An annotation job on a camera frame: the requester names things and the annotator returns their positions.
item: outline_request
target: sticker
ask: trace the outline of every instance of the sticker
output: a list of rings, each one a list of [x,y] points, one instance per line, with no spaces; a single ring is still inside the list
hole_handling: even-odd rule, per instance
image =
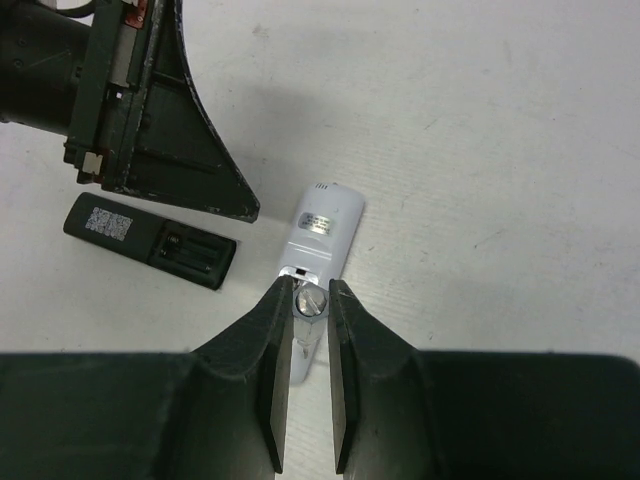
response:
[[[307,212],[303,213],[298,221],[298,227],[320,235],[331,235],[332,226],[333,221],[330,218]]]
[[[84,228],[123,242],[132,223],[133,219],[129,217],[93,207],[93,212]]]

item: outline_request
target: red component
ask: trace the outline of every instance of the red component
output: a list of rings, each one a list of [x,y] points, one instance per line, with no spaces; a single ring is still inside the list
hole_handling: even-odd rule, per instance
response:
[[[144,25],[144,19],[147,16],[147,0],[138,0],[138,6],[134,11],[127,13],[124,23],[130,27],[140,30]]]

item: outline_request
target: qr code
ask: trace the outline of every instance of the qr code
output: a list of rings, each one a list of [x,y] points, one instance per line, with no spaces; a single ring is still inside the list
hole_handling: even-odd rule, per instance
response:
[[[93,207],[93,212],[84,228],[101,233],[107,237],[124,241],[133,220],[129,217],[108,212],[98,207]]]

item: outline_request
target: silver label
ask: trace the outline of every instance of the silver label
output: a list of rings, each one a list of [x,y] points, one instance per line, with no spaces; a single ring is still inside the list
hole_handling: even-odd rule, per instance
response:
[[[93,212],[84,228],[123,242],[132,223],[133,219],[129,217],[93,207]]]
[[[303,213],[298,220],[298,227],[320,235],[331,235],[332,224],[333,221],[330,218],[307,212]]]

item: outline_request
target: label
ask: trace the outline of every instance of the label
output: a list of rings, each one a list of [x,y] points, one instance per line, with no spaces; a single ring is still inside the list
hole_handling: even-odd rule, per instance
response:
[[[320,235],[331,235],[333,220],[313,213],[303,213],[298,220],[298,227],[319,233]]]
[[[132,223],[133,219],[129,217],[93,207],[93,212],[84,228],[123,242]]]

